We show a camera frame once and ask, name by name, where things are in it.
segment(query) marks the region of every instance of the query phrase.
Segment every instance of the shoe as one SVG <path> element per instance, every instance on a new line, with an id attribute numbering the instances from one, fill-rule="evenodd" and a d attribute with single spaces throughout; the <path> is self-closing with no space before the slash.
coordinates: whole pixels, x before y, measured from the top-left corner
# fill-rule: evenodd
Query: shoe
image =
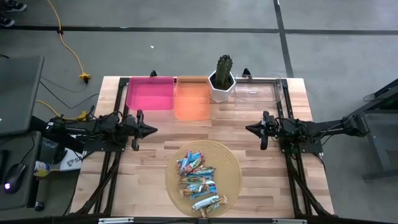
<path id="1" fill-rule="evenodd" d="M 15 24 L 15 21 L 12 19 L 5 17 L 5 16 L 0 16 L 0 25 L 5 26 L 5 27 L 11 27 Z"/>
<path id="2" fill-rule="evenodd" d="M 7 12 L 22 12 L 26 9 L 26 4 L 8 0 L 4 3 L 2 8 Z"/>

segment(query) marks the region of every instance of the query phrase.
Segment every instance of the woven basket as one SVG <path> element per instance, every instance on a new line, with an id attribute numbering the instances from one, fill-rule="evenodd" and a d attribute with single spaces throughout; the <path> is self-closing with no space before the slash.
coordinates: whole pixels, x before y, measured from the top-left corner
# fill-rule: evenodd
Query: woven basket
<path id="1" fill-rule="evenodd" d="M 218 195 L 226 195 L 229 202 L 208 214 L 210 218 L 217 217 L 231 208 L 238 198 L 242 184 L 242 172 L 239 163 L 226 146 L 215 141 L 194 141 L 178 150 L 166 169 L 166 190 L 174 205 L 182 213 L 190 217 L 201 216 L 199 210 L 196 212 L 192 210 L 192 205 L 194 203 L 213 196 L 214 194 L 204 195 L 194 200 L 190 200 L 189 197 L 181 198 L 179 190 L 183 189 L 186 185 L 178 183 L 180 176 L 178 175 L 177 160 L 184 158 L 187 149 L 191 149 L 193 153 L 202 151 L 205 156 L 204 165 L 216 169 L 214 180 L 216 182 Z"/>

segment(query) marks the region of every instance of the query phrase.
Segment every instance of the pink bin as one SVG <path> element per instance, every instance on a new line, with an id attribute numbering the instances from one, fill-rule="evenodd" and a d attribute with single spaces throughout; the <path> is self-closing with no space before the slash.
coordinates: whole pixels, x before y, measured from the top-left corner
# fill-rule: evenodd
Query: pink bin
<path id="1" fill-rule="evenodd" d="M 126 105 L 133 110 L 172 110 L 173 96 L 173 77 L 133 77 Z"/>

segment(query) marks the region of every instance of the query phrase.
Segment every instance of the desk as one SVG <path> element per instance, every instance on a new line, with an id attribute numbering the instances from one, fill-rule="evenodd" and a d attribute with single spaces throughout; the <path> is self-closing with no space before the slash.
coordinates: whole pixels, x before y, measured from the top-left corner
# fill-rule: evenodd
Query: desk
<path id="1" fill-rule="evenodd" d="M 287 79 L 295 118 L 312 120 L 304 80 Z M 113 111 L 119 77 L 104 77 L 96 107 L 96 116 Z M 126 96 L 124 90 L 122 102 Z M 221 217 L 293 217 L 292 199 L 284 155 L 276 142 L 269 140 L 268 149 L 260 151 L 260 140 L 245 126 L 262 119 L 264 108 L 238 107 L 234 98 L 222 104 L 211 104 L 211 119 L 179 121 L 174 111 L 145 111 L 146 124 L 158 128 L 140 142 L 140 151 L 128 146 L 119 167 L 112 216 L 184 217 L 165 189 L 165 169 L 172 156 L 185 144 L 211 139 L 227 146 L 238 159 L 243 173 L 243 187 L 236 203 Z M 266 108 L 277 116 L 276 106 Z M 81 167 L 71 212 L 77 211 L 98 185 L 104 153 L 95 152 Z M 317 157 L 303 154 L 307 184 L 324 208 L 333 213 L 323 166 Z M 106 203 L 105 190 L 103 206 Z M 298 193 L 302 211 L 301 192 Z"/>
<path id="2" fill-rule="evenodd" d="M 38 131 L 3 136 L 0 138 L 0 150 L 8 151 L 4 172 L 7 172 L 12 165 L 20 163 L 21 159 L 32 149 L 22 162 L 26 165 L 26 171 L 20 189 L 14 194 L 7 194 L 4 192 L 4 186 L 1 182 L 0 210 L 34 206 L 39 181 L 33 176 L 33 172 L 36 160 L 39 156 L 41 140 L 42 135 Z"/>

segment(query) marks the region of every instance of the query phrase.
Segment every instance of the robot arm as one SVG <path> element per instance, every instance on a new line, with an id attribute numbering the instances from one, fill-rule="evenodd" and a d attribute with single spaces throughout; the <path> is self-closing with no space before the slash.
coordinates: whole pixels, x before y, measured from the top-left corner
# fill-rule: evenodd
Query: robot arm
<path id="1" fill-rule="evenodd" d="M 70 121 L 62 117 L 52 118 L 46 127 L 46 136 L 76 152 L 81 151 L 124 151 L 127 139 L 133 136 L 132 148 L 139 150 L 138 139 L 157 131 L 144 123 L 141 110 L 137 116 L 128 115 L 119 122 L 120 112 L 112 112 L 89 121 Z"/>
<path id="2" fill-rule="evenodd" d="M 351 115 L 341 120 L 314 123 L 293 118 L 274 118 L 263 111 L 263 119 L 246 129 L 261 138 L 261 150 L 267 149 L 268 137 L 278 138 L 281 145 L 292 152 L 322 152 L 321 139 L 335 134 L 365 137 L 369 129 L 362 117 Z"/>

